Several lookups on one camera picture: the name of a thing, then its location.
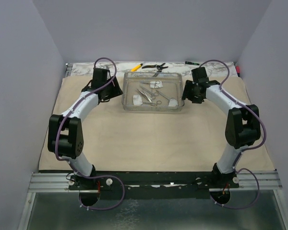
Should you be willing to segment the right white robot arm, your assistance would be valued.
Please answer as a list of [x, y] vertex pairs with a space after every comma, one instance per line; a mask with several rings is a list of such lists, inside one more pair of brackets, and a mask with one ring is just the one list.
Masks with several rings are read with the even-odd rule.
[[211, 175], [212, 184], [222, 187], [228, 178], [233, 177], [243, 152], [261, 136], [259, 109], [254, 104], [247, 105], [233, 97], [216, 80], [201, 83], [187, 80], [182, 94], [182, 100], [186, 99], [195, 104], [201, 104], [207, 99], [227, 115], [227, 144], [222, 156], [214, 164]]

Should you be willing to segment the wire mesh instrument tray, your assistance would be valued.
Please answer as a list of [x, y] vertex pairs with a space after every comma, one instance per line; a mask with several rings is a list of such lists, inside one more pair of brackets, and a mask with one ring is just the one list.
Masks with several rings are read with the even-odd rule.
[[[153, 78], [153, 72], [127, 72], [124, 74], [123, 78], [123, 95], [122, 95], [122, 106], [125, 111], [134, 111], [134, 112], [179, 112], [184, 106], [184, 101], [182, 98], [183, 87], [182, 87], [182, 76], [178, 73], [159, 73], [157, 77]], [[161, 81], [163, 87], [160, 89], [152, 89], [149, 86], [151, 81]], [[152, 99], [151, 96], [140, 88], [143, 86], [152, 93], [156, 95], [155, 99]], [[142, 104], [140, 106], [134, 106], [132, 102], [133, 95], [140, 95], [136, 89], [146, 93], [152, 102], [161, 101], [162, 104], [158, 106], [151, 106]], [[156, 90], [161, 91], [169, 98], [174, 98], [178, 101], [177, 107], [169, 107], [169, 101], [159, 95]]]

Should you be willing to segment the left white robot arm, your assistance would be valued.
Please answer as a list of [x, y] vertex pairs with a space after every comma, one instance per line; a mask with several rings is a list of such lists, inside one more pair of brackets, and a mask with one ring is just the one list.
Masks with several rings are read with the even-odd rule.
[[71, 107], [49, 118], [48, 151], [54, 153], [58, 161], [67, 162], [86, 189], [93, 188], [100, 176], [84, 154], [82, 122], [101, 102], [120, 95], [122, 90], [116, 76], [111, 76], [108, 70], [98, 69]]

